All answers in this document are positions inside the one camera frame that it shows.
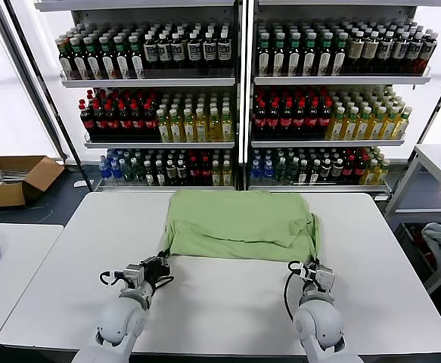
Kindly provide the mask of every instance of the white shelf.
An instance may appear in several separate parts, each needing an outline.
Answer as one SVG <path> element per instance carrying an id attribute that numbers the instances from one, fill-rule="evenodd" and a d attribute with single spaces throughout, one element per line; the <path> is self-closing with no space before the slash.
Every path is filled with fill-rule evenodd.
<path id="1" fill-rule="evenodd" d="M 80 11 L 127 8 L 190 8 L 232 6 L 234 0 L 38 0 L 40 11 Z"/>
<path id="2" fill-rule="evenodd" d="M 259 0 L 259 5 L 376 5 L 441 7 L 441 0 Z"/>
<path id="3" fill-rule="evenodd" d="M 302 141 L 251 141 L 252 147 L 368 147 L 368 146 L 400 146 L 402 140 L 302 140 Z"/>
<path id="4" fill-rule="evenodd" d="M 250 191 L 294 193 L 389 193 L 386 185 L 251 185 Z"/>
<path id="5" fill-rule="evenodd" d="M 232 149 L 234 142 L 93 142 L 87 140 L 88 149 Z"/>
<path id="6" fill-rule="evenodd" d="M 63 80 L 65 88 L 92 87 L 216 87 L 235 84 L 234 77 L 225 78 L 161 78 L 161 79 L 94 79 Z"/>
<path id="7" fill-rule="evenodd" d="M 430 81 L 430 70 L 422 76 L 255 77 L 253 81 L 256 85 L 424 85 Z"/>

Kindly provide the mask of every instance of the table leg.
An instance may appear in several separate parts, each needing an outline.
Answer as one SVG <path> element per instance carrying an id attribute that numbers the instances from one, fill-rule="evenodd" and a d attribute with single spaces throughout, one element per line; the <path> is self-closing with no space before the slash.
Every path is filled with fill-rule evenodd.
<path id="1" fill-rule="evenodd" d="M 418 155 L 415 155 L 415 158 L 410 164 L 410 167 L 404 174 L 402 180 L 398 184 L 395 190 L 395 194 L 387 205 L 385 209 L 385 219 L 392 217 L 395 214 L 396 209 L 399 207 L 400 203 L 407 192 L 407 187 L 409 183 L 413 181 L 415 177 L 417 177 L 418 173 L 422 169 L 422 164 L 418 159 Z"/>

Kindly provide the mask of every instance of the open cardboard box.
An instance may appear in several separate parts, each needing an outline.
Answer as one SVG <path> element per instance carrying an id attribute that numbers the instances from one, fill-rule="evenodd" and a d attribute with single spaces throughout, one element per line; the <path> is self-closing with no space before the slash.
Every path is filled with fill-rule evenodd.
<path id="1" fill-rule="evenodd" d="M 22 182 L 0 185 L 0 206 L 22 206 L 46 191 L 64 167 L 48 157 L 0 157 L 0 169 L 30 170 Z"/>

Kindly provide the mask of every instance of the white table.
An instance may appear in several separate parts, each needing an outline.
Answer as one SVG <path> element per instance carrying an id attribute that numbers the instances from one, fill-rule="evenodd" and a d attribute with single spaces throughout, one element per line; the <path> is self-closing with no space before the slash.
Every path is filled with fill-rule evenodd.
<path id="1" fill-rule="evenodd" d="M 400 181 L 395 194 L 385 209 L 387 219 L 398 216 L 412 216 L 418 220 L 426 217 L 441 217 L 441 208 L 423 208 L 423 209 L 398 209 L 403 201 L 410 184 L 417 177 L 418 173 L 424 167 L 441 184 L 441 145 L 418 144 L 415 145 L 417 154 L 410 164 L 407 172 Z M 428 293 L 432 293 L 441 285 L 441 266 L 425 281 L 424 286 Z"/>
<path id="2" fill-rule="evenodd" d="M 171 193 L 88 194 L 2 332 L 5 346 L 77 350 L 119 287 L 99 282 L 156 254 Z M 304 194 L 321 218 L 321 261 L 337 275 L 336 307 L 363 355 L 441 352 L 441 317 L 366 194 Z M 303 355 L 285 312 L 287 264 L 175 256 L 134 352 Z M 299 280 L 290 305 L 300 297 Z"/>
<path id="3" fill-rule="evenodd" d="M 0 329 L 63 229 L 0 223 Z"/>

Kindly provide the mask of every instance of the green cloth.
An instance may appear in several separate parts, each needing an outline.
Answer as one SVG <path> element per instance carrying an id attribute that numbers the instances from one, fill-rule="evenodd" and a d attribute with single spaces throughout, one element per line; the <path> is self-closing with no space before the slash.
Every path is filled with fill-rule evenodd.
<path id="1" fill-rule="evenodd" d="M 299 194 L 266 191 L 178 191 L 164 236 L 170 254 L 286 262 L 317 257 L 319 242 Z"/>

